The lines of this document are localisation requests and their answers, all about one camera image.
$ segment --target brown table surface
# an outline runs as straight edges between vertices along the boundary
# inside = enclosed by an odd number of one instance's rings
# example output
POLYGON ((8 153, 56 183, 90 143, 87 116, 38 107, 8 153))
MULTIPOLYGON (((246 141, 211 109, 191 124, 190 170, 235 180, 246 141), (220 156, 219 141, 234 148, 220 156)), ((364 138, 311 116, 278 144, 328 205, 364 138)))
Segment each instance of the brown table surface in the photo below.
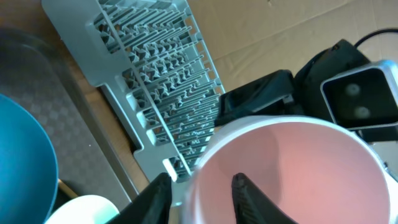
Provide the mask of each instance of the brown table surface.
MULTIPOLYGON (((130 175, 137 190, 142 191, 149 182, 132 156, 131 148, 134 146, 129 143, 116 115, 108 106, 100 91, 87 82, 57 31, 45 15, 40 0, 0 0, 0 27, 20 29, 33 34, 59 51, 100 125, 104 127, 122 165, 130 175)), ((173 211, 176 212, 171 213, 170 222, 176 223, 177 210, 173 211)))

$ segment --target blue bowl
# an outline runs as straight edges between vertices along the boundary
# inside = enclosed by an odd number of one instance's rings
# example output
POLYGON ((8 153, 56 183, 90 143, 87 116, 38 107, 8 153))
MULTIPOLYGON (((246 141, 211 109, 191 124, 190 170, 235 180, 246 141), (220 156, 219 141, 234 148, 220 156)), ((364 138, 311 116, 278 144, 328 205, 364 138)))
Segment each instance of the blue bowl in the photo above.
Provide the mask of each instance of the blue bowl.
POLYGON ((0 223, 43 223, 58 187, 49 137, 23 107, 0 95, 0 223))

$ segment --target metal rack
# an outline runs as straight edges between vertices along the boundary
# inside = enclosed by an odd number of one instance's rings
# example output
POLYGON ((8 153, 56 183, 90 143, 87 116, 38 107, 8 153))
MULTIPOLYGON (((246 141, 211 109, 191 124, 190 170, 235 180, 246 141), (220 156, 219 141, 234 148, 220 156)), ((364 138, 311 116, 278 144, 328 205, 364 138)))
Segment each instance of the metal rack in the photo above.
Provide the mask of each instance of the metal rack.
POLYGON ((173 179, 179 205, 213 134, 224 93, 186 1, 43 0, 93 86, 100 86, 152 181, 173 179))

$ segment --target black cable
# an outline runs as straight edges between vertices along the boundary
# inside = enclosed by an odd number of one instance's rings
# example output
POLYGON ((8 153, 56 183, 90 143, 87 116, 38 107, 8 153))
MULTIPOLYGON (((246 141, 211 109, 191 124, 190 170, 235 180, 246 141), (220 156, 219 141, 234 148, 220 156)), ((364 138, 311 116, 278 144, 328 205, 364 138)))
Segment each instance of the black cable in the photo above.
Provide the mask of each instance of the black cable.
POLYGON ((359 45, 361 45, 363 42, 365 42, 369 38, 374 37, 375 35, 385 34, 385 33, 398 34, 398 28, 387 28, 387 29, 381 29, 381 30, 374 31, 374 32, 362 37, 356 44, 354 44, 354 47, 358 48, 359 45))

